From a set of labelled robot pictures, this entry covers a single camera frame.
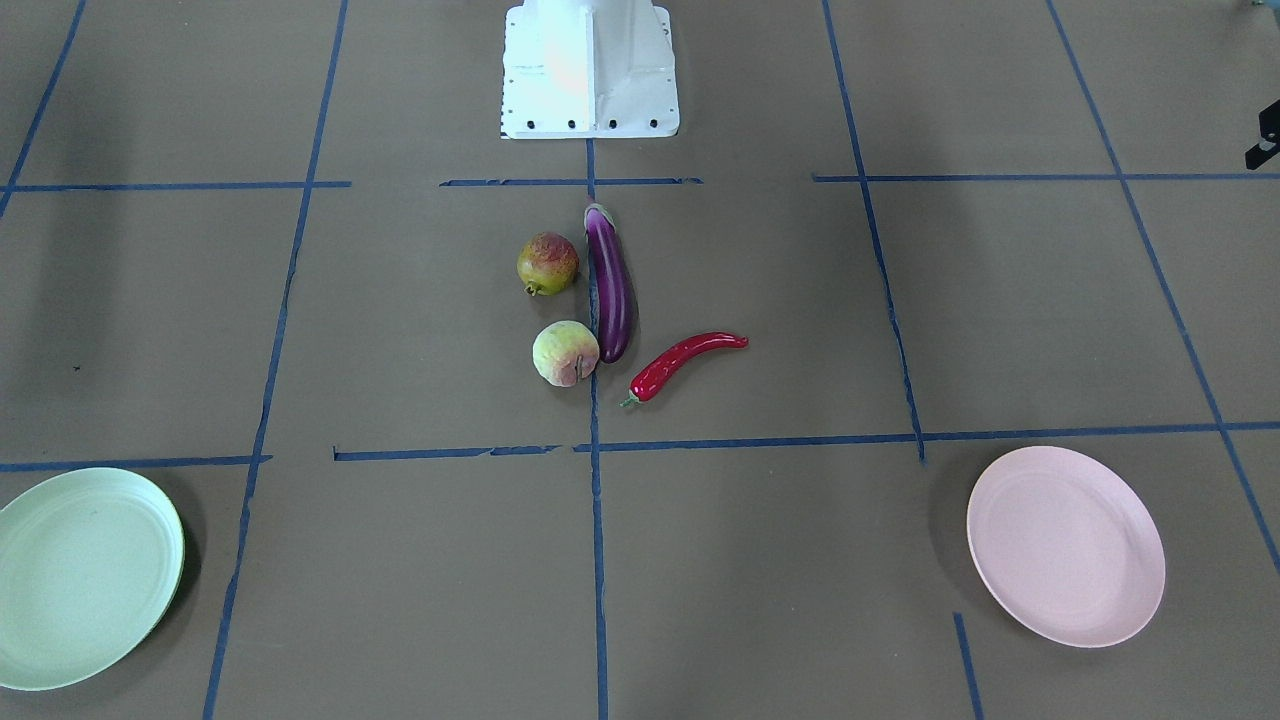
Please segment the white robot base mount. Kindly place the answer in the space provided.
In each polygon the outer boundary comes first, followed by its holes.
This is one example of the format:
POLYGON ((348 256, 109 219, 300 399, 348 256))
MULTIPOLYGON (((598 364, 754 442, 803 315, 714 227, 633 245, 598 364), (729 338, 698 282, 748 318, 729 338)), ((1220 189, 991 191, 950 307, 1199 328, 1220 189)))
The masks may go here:
POLYGON ((524 1, 506 12, 500 137, 666 138, 681 111, 669 12, 524 1))

